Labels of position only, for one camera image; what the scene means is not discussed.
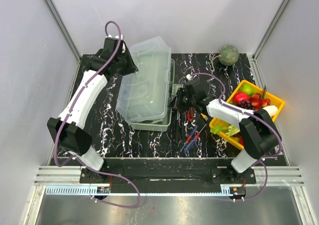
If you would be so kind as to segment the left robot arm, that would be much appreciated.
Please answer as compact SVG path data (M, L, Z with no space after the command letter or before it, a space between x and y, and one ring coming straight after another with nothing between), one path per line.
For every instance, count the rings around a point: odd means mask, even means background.
M107 82L115 75L138 71L122 36L107 36L104 46L84 60L85 71L72 99L57 118L49 118L47 127L54 148L62 148L91 168L91 177L98 183L106 181L108 170L104 160L92 146L92 136L84 130L88 114Z

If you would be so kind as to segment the clear and green toolbox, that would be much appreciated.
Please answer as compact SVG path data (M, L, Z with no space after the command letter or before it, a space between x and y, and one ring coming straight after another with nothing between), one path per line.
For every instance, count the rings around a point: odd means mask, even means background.
M171 48L157 36L131 46L130 54L138 71L122 77L116 111L134 130L165 132L175 96Z

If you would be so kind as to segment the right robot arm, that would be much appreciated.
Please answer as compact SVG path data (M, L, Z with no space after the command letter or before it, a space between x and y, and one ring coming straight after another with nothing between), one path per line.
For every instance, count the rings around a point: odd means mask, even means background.
M248 168L268 156L270 150L282 142L266 110L242 109L222 99L210 98L196 80L186 82L179 88L169 107L183 112L194 108L199 113L218 118L240 130L244 149L231 161L232 168L226 172L232 183L240 182Z

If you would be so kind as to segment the steel claw hammer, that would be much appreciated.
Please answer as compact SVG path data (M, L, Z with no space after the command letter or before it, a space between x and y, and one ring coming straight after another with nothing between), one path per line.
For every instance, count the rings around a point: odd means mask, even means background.
M176 116L175 116L175 124L174 124L174 142L176 145L179 143L179 111L176 110Z

